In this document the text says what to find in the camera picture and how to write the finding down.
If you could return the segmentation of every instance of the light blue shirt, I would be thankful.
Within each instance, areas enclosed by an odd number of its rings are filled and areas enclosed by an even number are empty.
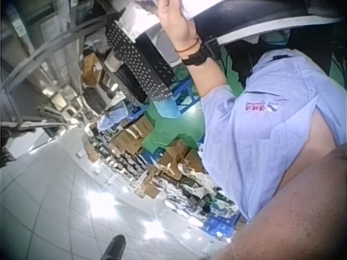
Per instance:
[[[125,102],[120,101],[113,109],[108,113],[108,117],[105,115],[101,116],[98,121],[98,131],[105,131],[115,124],[121,122],[129,115],[128,109],[126,108]]]
[[[315,108],[336,144],[347,142],[346,104],[346,91],[303,53],[265,53],[240,97],[220,86],[202,98],[204,167],[251,220],[302,149]]]

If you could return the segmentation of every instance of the black perforated panel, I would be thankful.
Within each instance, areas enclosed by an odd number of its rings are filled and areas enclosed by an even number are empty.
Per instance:
[[[107,21],[106,38],[116,58],[128,66],[151,100],[162,101],[172,96],[169,87],[113,19]]]

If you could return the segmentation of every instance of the wrist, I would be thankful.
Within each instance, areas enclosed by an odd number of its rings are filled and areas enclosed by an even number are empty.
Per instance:
[[[185,42],[174,43],[173,45],[176,49],[177,54],[182,59],[188,59],[189,55],[195,54],[200,50],[201,40],[198,38],[195,38]]]

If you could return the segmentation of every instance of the label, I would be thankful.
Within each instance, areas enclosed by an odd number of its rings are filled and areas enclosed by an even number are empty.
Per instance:
[[[27,34],[27,31],[21,19],[15,20],[14,22],[12,22],[12,25],[14,26],[19,37],[23,37],[25,34]]]
[[[86,155],[86,150],[84,149],[84,147],[82,147],[76,154],[76,157],[78,159],[81,159],[83,156]]]

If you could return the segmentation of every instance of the bare skin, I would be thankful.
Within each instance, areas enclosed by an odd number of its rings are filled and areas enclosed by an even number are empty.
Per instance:
[[[158,16],[176,50],[194,45],[196,28],[182,16],[180,0],[159,0]],[[198,44],[179,54],[187,59],[199,48]],[[210,58],[188,70],[200,96],[227,84]],[[316,109],[309,138],[284,174],[276,195],[215,259],[333,259],[345,242],[347,229],[347,149],[335,148],[331,130]]]

